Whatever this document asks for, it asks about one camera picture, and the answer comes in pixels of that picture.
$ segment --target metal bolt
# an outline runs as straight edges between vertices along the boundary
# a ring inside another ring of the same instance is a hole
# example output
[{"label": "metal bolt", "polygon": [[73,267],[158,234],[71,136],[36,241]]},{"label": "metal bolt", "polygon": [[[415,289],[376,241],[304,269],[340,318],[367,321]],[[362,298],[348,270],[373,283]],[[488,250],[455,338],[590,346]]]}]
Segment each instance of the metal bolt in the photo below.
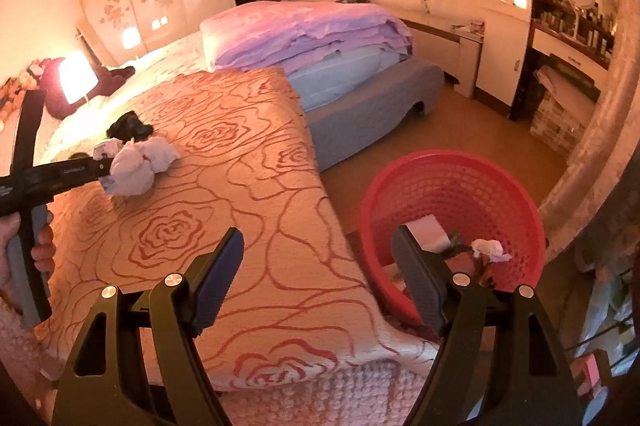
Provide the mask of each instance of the metal bolt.
[{"label": "metal bolt", "polygon": [[523,298],[532,298],[533,297],[533,289],[528,285],[521,285],[518,289],[520,296]]},{"label": "metal bolt", "polygon": [[453,283],[461,287],[466,287],[471,283],[471,279],[466,274],[459,272],[453,275]]},{"label": "metal bolt", "polygon": [[169,274],[169,276],[167,276],[164,279],[164,284],[167,285],[167,287],[175,287],[176,285],[179,285],[180,283],[182,283],[182,275],[181,274]]},{"label": "metal bolt", "polygon": [[102,297],[108,300],[109,298],[113,297],[117,291],[118,289],[116,289],[116,287],[114,287],[113,285],[109,285],[108,287],[102,289]]}]

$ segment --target folded duvet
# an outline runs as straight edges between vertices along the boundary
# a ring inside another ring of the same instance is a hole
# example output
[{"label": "folded duvet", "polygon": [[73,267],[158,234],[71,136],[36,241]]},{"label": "folded duvet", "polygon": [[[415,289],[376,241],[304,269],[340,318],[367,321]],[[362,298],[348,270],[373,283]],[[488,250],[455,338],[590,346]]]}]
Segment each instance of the folded duvet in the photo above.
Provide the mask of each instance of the folded duvet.
[{"label": "folded duvet", "polygon": [[254,2],[206,19],[200,29],[211,70],[280,66],[289,74],[338,51],[410,45],[404,23],[373,4]]}]

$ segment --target cabinet door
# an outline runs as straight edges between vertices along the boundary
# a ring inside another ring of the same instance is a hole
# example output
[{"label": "cabinet door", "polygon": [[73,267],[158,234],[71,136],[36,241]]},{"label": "cabinet door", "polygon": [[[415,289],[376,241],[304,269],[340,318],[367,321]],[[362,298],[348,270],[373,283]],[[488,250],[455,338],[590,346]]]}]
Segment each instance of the cabinet door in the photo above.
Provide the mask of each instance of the cabinet door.
[{"label": "cabinet door", "polygon": [[414,38],[414,56],[437,64],[445,72],[458,76],[460,45],[428,32],[409,29]]},{"label": "cabinet door", "polygon": [[527,22],[489,12],[476,86],[511,106],[520,80],[527,40]]}]

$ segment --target cabinet handle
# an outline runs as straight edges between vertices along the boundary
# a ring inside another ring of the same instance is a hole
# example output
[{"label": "cabinet handle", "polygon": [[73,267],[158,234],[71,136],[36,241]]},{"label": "cabinet handle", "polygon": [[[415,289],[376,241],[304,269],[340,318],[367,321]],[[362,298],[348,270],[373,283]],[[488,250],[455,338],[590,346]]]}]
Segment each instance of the cabinet handle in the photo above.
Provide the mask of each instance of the cabinet handle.
[{"label": "cabinet handle", "polygon": [[574,63],[574,65],[575,65],[575,66],[582,66],[582,63],[581,63],[579,60],[574,59],[574,58],[573,58],[573,57],[571,57],[571,56],[567,56],[567,60],[569,60],[569,61],[571,61],[572,63]]}]

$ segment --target gray grip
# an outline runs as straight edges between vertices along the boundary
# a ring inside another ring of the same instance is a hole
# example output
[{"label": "gray grip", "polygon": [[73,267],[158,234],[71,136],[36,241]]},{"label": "gray grip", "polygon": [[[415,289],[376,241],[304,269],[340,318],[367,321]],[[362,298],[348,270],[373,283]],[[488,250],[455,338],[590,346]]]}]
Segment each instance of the gray grip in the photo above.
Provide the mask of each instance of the gray grip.
[{"label": "gray grip", "polygon": [[38,234],[47,224],[47,206],[34,207],[30,213],[20,213],[20,230],[7,245],[7,258],[15,284],[25,326],[35,327],[51,315],[47,275],[39,272],[31,257],[31,248],[38,243]]}]

